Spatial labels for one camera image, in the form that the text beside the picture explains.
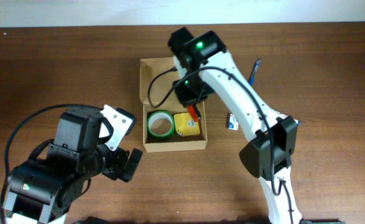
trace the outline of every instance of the small white box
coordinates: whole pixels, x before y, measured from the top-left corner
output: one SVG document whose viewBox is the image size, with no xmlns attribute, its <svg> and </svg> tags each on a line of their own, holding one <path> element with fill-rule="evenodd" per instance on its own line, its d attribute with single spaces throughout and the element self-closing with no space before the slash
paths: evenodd
<svg viewBox="0 0 365 224">
<path fill-rule="evenodd" d="M 239 127 L 239 123 L 236 120 L 236 117 L 233 114 L 229 115 L 229 124 L 228 129 L 237 131 Z"/>
</svg>

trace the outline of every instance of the box flap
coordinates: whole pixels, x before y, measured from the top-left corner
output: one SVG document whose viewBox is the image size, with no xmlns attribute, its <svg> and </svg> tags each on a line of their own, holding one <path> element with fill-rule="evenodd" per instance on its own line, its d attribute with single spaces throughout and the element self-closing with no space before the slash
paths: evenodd
<svg viewBox="0 0 365 224">
<path fill-rule="evenodd" d="M 139 76 L 139 98 L 144 104 L 149 104 L 147 89 L 150 82 L 160 73 L 167 71 L 174 66 L 173 58 L 148 58 L 141 59 L 141 70 Z M 153 104 L 160 103 L 172 87 L 172 82 L 179 80 L 178 72 L 167 73 L 154 82 L 150 90 L 150 99 Z M 175 93 L 167 99 L 168 102 L 179 102 Z"/>
</svg>

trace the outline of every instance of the roll of tape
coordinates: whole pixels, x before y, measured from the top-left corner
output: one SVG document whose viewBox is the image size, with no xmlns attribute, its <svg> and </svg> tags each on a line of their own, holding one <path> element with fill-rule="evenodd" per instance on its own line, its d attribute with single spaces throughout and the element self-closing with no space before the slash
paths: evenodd
<svg viewBox="0 0 365 224">
<path fill-rule="evenodd" d="M 165 127 L 168 129 L 167 123 L 164 123 L 164 120 L 170 122 L 171 128 L 169 130 L 164 130 Z M 171 137 L 175 129 L 174 119 L 172 115 L 166 111 L 156 111 L 155 113 L 152 113 L 147 119 L 146 124 L 148 132 L 159 139 L 167 139 Z"/>
</svg>

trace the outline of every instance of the wooden table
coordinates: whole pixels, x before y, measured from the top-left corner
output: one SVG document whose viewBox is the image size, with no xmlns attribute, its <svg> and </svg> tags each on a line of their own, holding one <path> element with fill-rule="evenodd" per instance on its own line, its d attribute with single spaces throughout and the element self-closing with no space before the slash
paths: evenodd
<svg viewBox="0 0 365 224">
<path fill-rule="evenodd" d="M 0 29 L 0 191 L 7 138 L 27 115 L 59 103 L 119 106 L 137 116 L 121 147 L 142 145 L 139 59 L 169 57 L 167 40 L 180 26 Z M 365 23 L 189 26 L 213 29 L 274 109 L 299 119 L 292 185 L 307 219 L 365 223 Z M 18 133 L 11 168 L 53 138 L 62 110 L 43 114 Z M 66 223 L 109 221 L 219 222 L 267 217 L 259 181 L 238 153 L 243 132 L 225 128 L 228 109 L 206 103 L 204 151 L 144 154 L 133 180 L 99 175 L 73 203 Z"/>
</svg>

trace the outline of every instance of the green tape roll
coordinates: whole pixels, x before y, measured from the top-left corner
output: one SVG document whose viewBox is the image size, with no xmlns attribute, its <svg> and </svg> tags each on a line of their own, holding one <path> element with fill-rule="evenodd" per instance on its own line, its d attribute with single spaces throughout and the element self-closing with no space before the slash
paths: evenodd
<svg viewBox="0 0 365 224">
<path fill-rule="evenodd" d="M 158 119 L 166 119 L 167 121 L 170 121 L 171 128 L 167 133 L 165 133 L 165 134 L 156 134 L 151 130 L 151 127 L 152 127 L 153 123 L 155 121 L 157 121 Z M 174 118 L 172 117 L 172 115 L 169 112 L 156 111 L 155 113 L 152 113 L 149 116 L 149 118 L 147 119 L 146 127 L 147 127 L 147 131 L 151 135 L 153 135 L 153 137 L 156 137 L 158 139 L 167 139 L 167 138 L 171 137 L 172 134 L 174 133 L 174 129 L 175 129 Z"/>
</svg>

